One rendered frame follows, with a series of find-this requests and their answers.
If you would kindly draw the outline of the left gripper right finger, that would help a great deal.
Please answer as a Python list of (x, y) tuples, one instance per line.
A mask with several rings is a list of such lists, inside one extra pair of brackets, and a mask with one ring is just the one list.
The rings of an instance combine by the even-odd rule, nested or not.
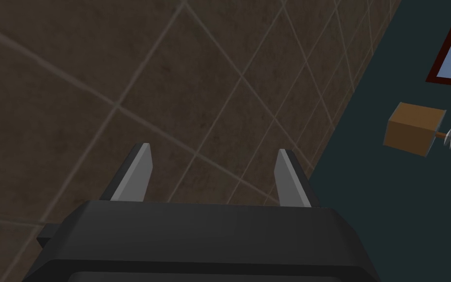
[(308, 177), (292, 150), (278, 151), (274, 177), (277, 196), (282, 207), (320, 207), (320, 201), (310, 187)]

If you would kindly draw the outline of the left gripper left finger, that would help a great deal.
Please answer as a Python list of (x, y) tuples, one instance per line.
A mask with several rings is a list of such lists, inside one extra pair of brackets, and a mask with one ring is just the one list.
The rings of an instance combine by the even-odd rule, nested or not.
[(152, 173), (149, 143), (137, 143), (100, 196), (106, 201), (142, 202)]

